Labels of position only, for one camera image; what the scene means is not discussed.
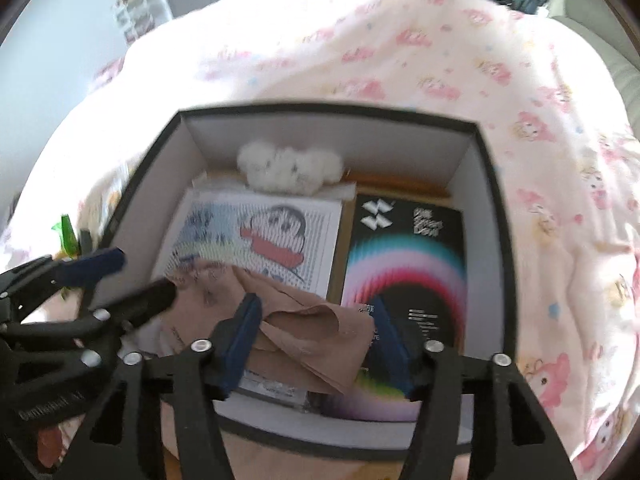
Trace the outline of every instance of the brown cloth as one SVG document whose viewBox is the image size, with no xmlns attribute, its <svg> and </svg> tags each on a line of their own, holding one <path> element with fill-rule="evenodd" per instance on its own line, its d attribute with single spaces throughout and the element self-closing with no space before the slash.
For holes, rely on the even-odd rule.
<svg viewBox="0 0 640 480">
<path fill-rule="evenodd" d="M 169 277 L 178 287 L 162 330 L 175 352 L 207 338 L 233 317 L 242 298 L 262 300 L 262 323 L 246 367 L 270 380 L 312 392 L 350 389 L 373 338 L 366 312 L 327 303 L 315 294 L 283 285 L 257 272 L 197 260 Z"/>
</svg>

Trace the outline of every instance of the bed sheet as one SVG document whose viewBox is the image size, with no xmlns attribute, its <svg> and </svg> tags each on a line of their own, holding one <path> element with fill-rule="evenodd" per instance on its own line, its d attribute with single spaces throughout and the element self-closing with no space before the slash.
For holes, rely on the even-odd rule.
<svg viewBox="0 0 640 480">
<path fill-rule="evenodd" d="M 555 20 L 485 0 L 222 0 L 169 22 L 60 124 L 0 265 L 55 253 L 60 213 L 77 221 L 177 110 L 269 100 L 479 123 L 514 241 L 518 365 L 578 476 L 597 478 L 640 405 L 640 144 L 602 60 Z"/>
</svg>

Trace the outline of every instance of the box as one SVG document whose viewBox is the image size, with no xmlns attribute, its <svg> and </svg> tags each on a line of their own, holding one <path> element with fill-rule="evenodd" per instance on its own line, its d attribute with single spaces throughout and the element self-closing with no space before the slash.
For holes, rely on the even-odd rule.
<svg viewBox="0 0 640 480">
<path fill-rule="evenodd" d="M 353 171 L 446 187 L 463 214 L 467 273 L 465 354 L 513 357 L 516 281 L 508 222 L 490 155 L 471 123 L 347 104 L 251 104 L 178 113 L 140 163 L 109 222 L 102 247 L 127 255 L 124 272 L 102 280 L 84 306 L 128 294 L 150 279 L 164 233 L 191 180 L 231 170 L 251 140 L 340 153 Z M 217 402 L 220 426 L 295 452 L 350 460 L 402 460 L 414 424 L 361 422 L 304 413 L 233 394 Z M 463 399 L 459 443 L 468 444 L 472 399 Z"/>
</svg>

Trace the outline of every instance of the white wall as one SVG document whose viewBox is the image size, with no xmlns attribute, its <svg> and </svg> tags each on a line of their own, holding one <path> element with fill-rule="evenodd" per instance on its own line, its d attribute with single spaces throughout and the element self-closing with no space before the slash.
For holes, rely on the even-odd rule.
<svg viewBox="0 0 640 480">
<path fill-rule="evenodd" d="M 92 76 L 125 53 L 115 1 L 31 0 L 0 44 L 0 211 Z"/>
</svg>

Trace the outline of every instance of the white plush toy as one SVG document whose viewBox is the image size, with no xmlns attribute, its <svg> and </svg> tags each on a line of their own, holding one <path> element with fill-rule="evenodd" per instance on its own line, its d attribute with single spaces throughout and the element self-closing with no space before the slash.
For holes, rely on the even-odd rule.
<svg viewBox="0 0 640 480">
<path fill-rule="evenodd" d="M 240 148 L 238 168 L 253 189 L 302 195 L 339 182 L 344 171 L 342 158 L 333 152 L 299 152 L 260 140 Z"/>
</svg>

